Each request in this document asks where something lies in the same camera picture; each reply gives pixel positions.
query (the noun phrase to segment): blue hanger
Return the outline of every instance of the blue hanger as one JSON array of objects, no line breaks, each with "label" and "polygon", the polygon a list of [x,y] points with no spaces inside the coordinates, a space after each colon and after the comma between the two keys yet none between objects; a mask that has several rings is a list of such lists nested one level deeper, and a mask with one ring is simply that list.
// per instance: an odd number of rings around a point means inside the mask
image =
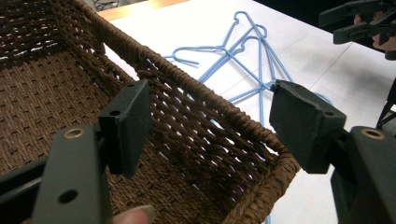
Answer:
[{"label": "blue hanger", "polygon": [[[240,23],[240,20],[238,19],[238,15],[244,15],[248,22],[250,23],[250,28],[235,42],[233,43],[228,49],[226,46],[228,45],[228,42],[230,40],[230,37],[233,33],[234,28]],[[276,72],[275,72],[275,63],[282,69],[282,72],[286,76],[286,79],[289,82],[294,82],[291,75],[285,68],[285,66],[282,64],[282,62],[279,60],[279,58],[276,56],[274,50],[271,48],[267,40],[265,39],[267,37],[267,30],[264,26],[256,24],[253,19],[250,18],[250,16],[245,12],[245,11],[237,11],[235,12],[233,16],[234,22],[231,25],[223,43],[219,46],[198,46],[198,47],[181,47],[177,48],[172,52],[172,55],[170,56],[165,56],[164,58],[171,58],[174,59],[177,62],[180,63],[187,63],[187,64],[199,64],[196,61],[192,60],[187,60],[187,59],[181,59],[176,56],[176,54],[181,51],[181,50],[192,50],[192,51],[200,51],[200,52],[223,52],[222,56],[214,62],[207,70],[204,72],[199,78],[198,81],[200,82],[206,82],[208,79],[210,79],[224,64],[226,64],[228,61],[233,60],[235,61],[240,67],[242,67],[251,77],[253,77],[257,82],[258,86],[253,88],[252,90],[245,91],[242,94],[239,94],[231,99],[229,99],[230,102],[235,102],[240,99],[244,99],[245,97],[248,97],[252,94],[256,94],[257,92],[259,93],[259,104],[260,104],[260,122],[262,125],[264,125],[264,101],[263,101],[263,92],[264,91],[270,91],[271,86],[276,82],[278,79],[276,77]],[[259,43],[259,70],[258,70],[258,75],[256,76],[253,72],[251,72],[244,64],[242,64],[236,57],[238,53],[242,53],[245,51],[245,44],[249,40],[257,40]],[[271,75],[271,80],[268,82],[265,82],[263,80],[262,76],[262,49],[265,49],[268,65],[270,68],[270,75]],[[329,104],[332,105],[332,102],[324,95],[316,93],[319,97],[321,97],[323,100],[327,101]]]}]

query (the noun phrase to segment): black cable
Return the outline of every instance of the black cable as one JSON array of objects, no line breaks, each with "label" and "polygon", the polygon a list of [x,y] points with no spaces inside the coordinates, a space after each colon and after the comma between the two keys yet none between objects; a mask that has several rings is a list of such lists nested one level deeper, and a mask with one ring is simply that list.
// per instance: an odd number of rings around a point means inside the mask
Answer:
[{"label": "black cable", "polygon": [[103,11],[113,7],[118,7],[120,4],[120,0],[105,2],[105,3],[101,2],[102,0],[92,0],[92,1],[93,1],[93,6],[96,8],[96,11]]}]

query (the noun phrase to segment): hand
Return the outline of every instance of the hand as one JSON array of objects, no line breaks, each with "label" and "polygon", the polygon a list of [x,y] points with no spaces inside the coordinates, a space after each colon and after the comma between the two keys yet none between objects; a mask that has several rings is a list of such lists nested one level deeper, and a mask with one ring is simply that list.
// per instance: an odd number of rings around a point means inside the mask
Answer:
[{"label": "hand", "polygon": [[[383,12],[376,12],[374,14],[374,19],[378,16],[381,16],[382,14]],[[353,20],[353,23],[355,24],[361,23],[361,16],[356,15],[355,19]],[[396,36],[391,37],[388,42],[386,42],[381,46],[379,45],[379,35],[374,36],[373,40],[374,40],[373,47],[375,47],[376,49],[382,49],[385,51],[396,50]]]},{"label": "hand", "polygon": [[151,205],[136,207],[113,217],[114,224],[149,224],[154,221],[155,210]]}]

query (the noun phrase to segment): wicker basket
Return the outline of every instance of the wicker basket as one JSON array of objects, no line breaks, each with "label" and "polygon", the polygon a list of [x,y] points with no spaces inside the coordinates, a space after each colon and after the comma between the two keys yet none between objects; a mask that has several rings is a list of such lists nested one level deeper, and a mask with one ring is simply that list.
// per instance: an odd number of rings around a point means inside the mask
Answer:
[{"label": "wicker basket", "polygon": [[113,213],[150,203],[156,223],[262,222],[299,170],[294,158],[271,131],[78,0],[0,4],[0,175],[48,156],[62,128],[94,124],[132,81],[104,43],[148,80],[153,113],[136,175],[108,177]]}]

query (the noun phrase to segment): brown wicker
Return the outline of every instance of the brown wicker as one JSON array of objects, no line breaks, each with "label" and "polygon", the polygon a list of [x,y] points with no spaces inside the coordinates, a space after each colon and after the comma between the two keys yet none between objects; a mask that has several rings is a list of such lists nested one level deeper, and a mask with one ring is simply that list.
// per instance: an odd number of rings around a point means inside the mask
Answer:
[{"label": "brown wicker", "polygon": [[78,0],[0,4],[0,175],[48,156],[60,129],[94,124],[132,81],[104,43],[148,79],[153,113],[136,175],[109,177],[113,213],[150,203],[156,223],[262,222],[299,170],[294,158],[271,131]]}]

